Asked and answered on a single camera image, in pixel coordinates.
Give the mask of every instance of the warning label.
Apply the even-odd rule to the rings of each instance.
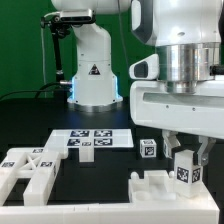
[[[89,72],[89,75],[100,75],[99,69],[96,65],[93,65],[92,69]]]

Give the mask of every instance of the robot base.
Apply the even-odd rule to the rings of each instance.
[[[78,110],[82,112],[100,113],[100,112],[106,112],[106,111],[117,109],[122,106],[122,102],[123,101],[117,101],[108,105],[88,106],[88,105],[73,103],[68,99],[68,107],[72,110]]]

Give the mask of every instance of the silver cylinder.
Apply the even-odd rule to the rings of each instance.
[[[210,66],[220,64],[220,44],[187,44],[157,47],[159,80],[169,93],[194,93],[198,81],[212,80]]]

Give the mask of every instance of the white cube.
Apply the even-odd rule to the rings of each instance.
[[[202,187],[203,167],[193,164],[193,154],[190,150],[175,154],[174,190],[188,198],[197,196]]]
[[[154,139],[140,140],[140,153],[143,158],[156,157],[157,145]]]

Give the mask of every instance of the black and white pattern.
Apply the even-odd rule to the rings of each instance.
[[[51,167],[52,166],[52,162],[42,162],[40,167]]]
[[[44,150],[43,149],[34,149],[33,153],[42,153]]]
[[[94,137],[112,137],[112,130],[99,130],[94,132]]]
[[[112,146],[113,140],[111,138],[94,139],[94,146]]]
[[[180,180],[180,181],[183,181],[185,183],[188,183],[189,170],[185,170],[183,168],[178,167],[177,168],[177,179]]]
[[[199,181],[200,177],[201,177],[201,169],[198,168],[198,169],[193,171],[192,183],[195,183],[195,182]]]
[[[70,137],[89,137],[89,131],[72,131]]]
[[[2,167],[11,168],[14,166],[14,164],[15,164],[15,162],[5,162],[2,164]]]
[[[154,147],[145,147],[145,155],[146,156],[154,155]]]
[[[154,144],[154,142],[152,140],[144,140],[143,143],[145,145],[152,145],[152,144]]]
[[[91,142],[83,142],[82,146],[91,146]]]
[[[80,139],[69,139],[67,146],[80,146]]]

